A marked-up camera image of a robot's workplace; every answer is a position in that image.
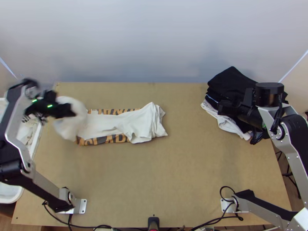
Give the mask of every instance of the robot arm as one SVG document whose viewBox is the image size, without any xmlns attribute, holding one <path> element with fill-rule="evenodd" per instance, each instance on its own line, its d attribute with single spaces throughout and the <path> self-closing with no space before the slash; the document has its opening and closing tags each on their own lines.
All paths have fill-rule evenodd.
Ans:
<svg viewBox="0 0 308 231">
<path fill-rule="evenodd" d="M 256 106 L 272 142 L 287 157 L 305 207 L 299 212 L 287 211 L 255 197 L 251 190 L 229 199 L 241 212 L 254 213 L 278 228 L 308 231 L 308 124 L 293 107 L 279 100 L 283 88 L 279 83 L 257 84 Z M 227 212 L 235 213 L 234 208 Z"/>
<path fill-rule="evenodd" d="M 85 213 L 87 200 L 76 199 L 66 187 L 58 188 L 35 169 L 27 147 L 16 139 L 24 114 L 34 114 L 41 122 L 48 116 L 75 116 L 70 104 L 58 104 L 56 93 L 45 92 L 39 99 L 36 81 L 25 79 L 7 91 L 8 105 L 0 125 L 0 181 L 21 186 L 47 201 L 56 213 Z"/>
</svg>

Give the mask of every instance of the table surface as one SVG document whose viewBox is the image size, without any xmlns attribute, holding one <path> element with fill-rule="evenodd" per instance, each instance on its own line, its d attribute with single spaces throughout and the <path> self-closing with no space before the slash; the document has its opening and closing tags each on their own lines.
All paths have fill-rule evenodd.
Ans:
<svg viewBox="0 0 308 231">
<path fill-rule="evenodd" d="M 44 127 L 35 154 L 37 171 L 58 187 L 88 200 L 73 224 L 146 227 L 158 216 L 161 227 L 193 227 L 222 215 L 219 189 L 251 189 L 263 200 L 291 209 L 270 140 L 256 145 L 218 128 L 200 107 L 207 84 L 59 83 L 56 91 L 88 109 L 138 108 L 153 101 L 166 112 L 168 136 L 141 144 L 78 146 Z M 63 226 L 47 214 L 43 200 L 28 191 L 16 204 L 12 223 Z M 68 215 L 57 214 L 67 221 Z M 253 214 L 220 226 L 267 224 Z"/>
</svg>

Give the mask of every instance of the cable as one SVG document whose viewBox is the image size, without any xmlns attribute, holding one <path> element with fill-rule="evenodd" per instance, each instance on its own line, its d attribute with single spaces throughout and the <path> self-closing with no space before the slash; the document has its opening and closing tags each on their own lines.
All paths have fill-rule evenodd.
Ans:
<svg viewBox="0 0 308 231">
<path fill-rule="evenodd" d="M 47 202 L 46 202 L 46 201 L 44 201 L 44 202 L 42 203 L 42 205 L 44 206 L 45 210 L 49 213 L 49 215 L 51 215 L 51 216 L 52 216 L 54 219 L 56 219 L 58 222 L 67 225 L 67 226 L 69 227 L 70 230 L 71 230 L 71 227 L 76 227 L 76 228 L 81 228 L 81 229 L 94 229 L 94 230 L 96 230 L 97 228 L 112 229 L 111 226 L 105 225 L 105 224 L 101 224 L 101 225 L 99 225 L 99 226 L 78 226 L 78 225 L 70 224 L 69 222 L 70 222 L 70 220 L 72 219 L 73 214 L 70 214 L 70 216 L 69 216 L 69 222 L 68 222 L 68 223 L 67 223 L 67 222 L 64 222 L 64 221 L 61 221 L 59 218 L 57 218 L 56 216 L 54 216 L 54 215 L 47 209 L 47 207 L 46 207 Z"/>
<path fill-rule="evenodd" d="M 244 220 L 244 219 L 243 219 L 242 217 L 240 217 L 237 213 L 235 213 L 235 216 L 227 216 L 227 217 L 225 217 L 225 214 L 226 214 L 228 208 L 229 208 L 232 204 L 235 204 L 235 203 L 234 203 L 234 201 L 227 200 L 227 199 L 225 199 L 225 198 L 222 197 L 221 192 L 222 192 L 222 190 L 223 190 L 224 188 L 229 188 L 229 189 L 231 189 L 231 190 L 233 191 L 233 193 L 235 193 L 235 191 L 234 191 L 231 187 L 229 187 L 229 186 L 223 186 L 223 187 L 220 188 L 219 194 L 220 194 L 221 198 L 222 198 L 224 201 L 230 202 L 230 204 L 229 204 L 229 205 L 227 206 L 227 208 L 224 210 L 223 215 L 222 215 L 221 217 L 219 217 L 219 218 L 215 218 L 215 219 L 210 220 L 210 221 L 208 221 L 208 222 L 205 222 L 205 223 L 203 223 L 203 224 L 201 224 L 201 225 L 198 225 L 198 226 L 192 228 L 191 231 L 195 231 L 196 229 L 199 229 L 199 228 L 201 228 L 201 227 L 203 227 L 203 226 L 217 224 L 217 223 L 220 222 L 222 219 L 226 219 L 226 218 L 238 218 L 240 221 L 243 221 L 243 220 Z"/>
<path fill-rule="evenodd" d="M 70 231 L 73 231 L 72 230 L 72 228 L 71 228 L 71 226 L 70 226 L 70 221 L 72 220 L 72 217 L 73 217 L 73 214 L 69 214 L 69 220 L 68 220 L 68 226 L 69 226 L 69 229 L 70 229 Z"/>
<path fill-rule="evenodd" d="M 221 192 L 222 192 L 222 190 L 223 190 L 224 188 L 231 189 L 231 190 L 233 191 L 233 194 L 235 193 L 235 191 L 233 190 L 233 188 L 231 188 L 231 187 L 229 187 L 229 186 L 223 186 L 223 187 L 221 187 L 220 190 L 219 190 L 220 197 L 221 197 L 224 201 L 233 202 L 233 201 L 231 201 L 231 200 L 225 199 L 225 198 L 221 195 Z"/>
</svg>

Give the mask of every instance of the white cloth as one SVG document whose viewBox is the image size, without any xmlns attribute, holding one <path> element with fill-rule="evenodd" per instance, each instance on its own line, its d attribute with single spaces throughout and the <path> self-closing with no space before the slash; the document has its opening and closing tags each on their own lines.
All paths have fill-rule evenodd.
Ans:
<svg viewBox="0 0 308 231">
<path fill-rule="evenodd" d="M 239 127 L 236 125 L 235 121 L 233 119 L 231 119 L 228 116 L 225 115 L 218 115 L 218 111 L 212 107 L 212 105 L 207 102 L 206 100 L 204 100 L 201 103 L 201 107 L 206 110 L 206 112 L 208 114 L 210 114 L 211 116 L 213 116 L 214 118 L 217 119 L 217 123 L 220 129 L 227 131 L 227 132 L 231 132 L 231 133 L 236 133 L 238 134 L 242 139 L 244 140 L 249 140 L 251 138 L 250 134 L 248 132 L 243 133 Z"/>
<path fill-rule="evenodd" d="M 162 117 L 165 112 L 153 102 L 135 111 L 120 115 L 88 114 L 85 106 L 70 97 L 58 97 L 61 103 L 71 103 L 77 116 L 58 119 L 54 128 L 64 139 L 83 139 L 124 134 L 133 144 L 150 141 L 154 137 L 167 136 Z"/>
</svg>

